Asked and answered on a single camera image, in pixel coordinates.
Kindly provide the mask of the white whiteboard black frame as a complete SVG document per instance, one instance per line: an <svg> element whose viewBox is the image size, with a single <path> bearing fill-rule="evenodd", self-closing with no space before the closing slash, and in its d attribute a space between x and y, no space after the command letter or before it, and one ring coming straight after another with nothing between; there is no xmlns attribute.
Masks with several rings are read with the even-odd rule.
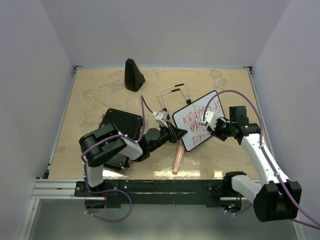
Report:
<svg viewBox="0 0 320 240"><path fill-rule="evenodd" d="M209 104L207 111L214 112L218 117L225 116L219 97L216 96L210 101L215 94L217 91L213 90L172 115L176 127L187 130L187 134L181 139L187 152L192 151L211 137L204 134L207 128L201 125L201 117L207 104Z"/></svg>

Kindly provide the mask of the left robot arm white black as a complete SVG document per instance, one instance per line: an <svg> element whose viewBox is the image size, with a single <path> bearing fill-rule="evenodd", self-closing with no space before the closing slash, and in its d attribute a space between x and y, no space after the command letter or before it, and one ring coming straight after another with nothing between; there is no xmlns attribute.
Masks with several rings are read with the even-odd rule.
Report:
<svg viewBox="0 0 320 240"><path fill-rule="evenodd" d="M137 140L121 133L113 123L82 136L79 145L84 164L86 191L92 196L99 196L103 192L103 165L117 154L132 161L142 162L165 143L175 144L187 133L187 130L177 128L166 121L159 129L148 129Z"/></svg>

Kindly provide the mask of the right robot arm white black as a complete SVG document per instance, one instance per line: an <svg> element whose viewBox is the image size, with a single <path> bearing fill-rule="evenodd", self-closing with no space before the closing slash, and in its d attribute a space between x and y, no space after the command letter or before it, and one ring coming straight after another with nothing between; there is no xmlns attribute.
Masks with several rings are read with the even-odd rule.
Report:
<svg viewBox="0 0 320 240"><path fill-rule="evenodd" d="M258 124L250 123L245 106L229 108L230 119L219 117L212 111L201 116L207 132L221 141L234 138L250 157L258 174L259 183L243 171L228 172L217 189L233 197L240 194L252 204L259 221L293 220L298 215L302 187L291 181L279 168L266 146Z"/></svg>

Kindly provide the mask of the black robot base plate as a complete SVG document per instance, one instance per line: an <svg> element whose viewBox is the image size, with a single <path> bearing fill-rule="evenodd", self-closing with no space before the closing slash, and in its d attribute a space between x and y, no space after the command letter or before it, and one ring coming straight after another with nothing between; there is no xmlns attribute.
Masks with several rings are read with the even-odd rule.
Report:
<svg viewBox="0 0 320 240"><path fill-rule="evenodd" d="M238 193L227 192L222 180L105 180L88 190L77 181L74 196L84 198L88 208L120 208L135 205L202 205L238 212L248 203Z"/></svg>

